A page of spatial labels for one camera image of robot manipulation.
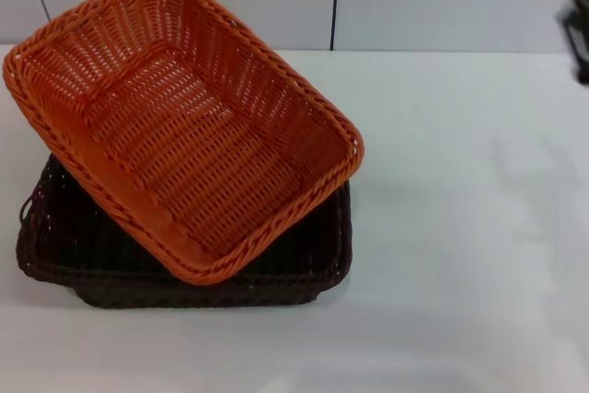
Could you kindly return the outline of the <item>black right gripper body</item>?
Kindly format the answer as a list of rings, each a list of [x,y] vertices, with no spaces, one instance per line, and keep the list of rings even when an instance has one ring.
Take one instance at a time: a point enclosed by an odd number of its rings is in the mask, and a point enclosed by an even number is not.
[[[588,80],[588,0],[567,0],[558,23],[574,60],[577,81]]]

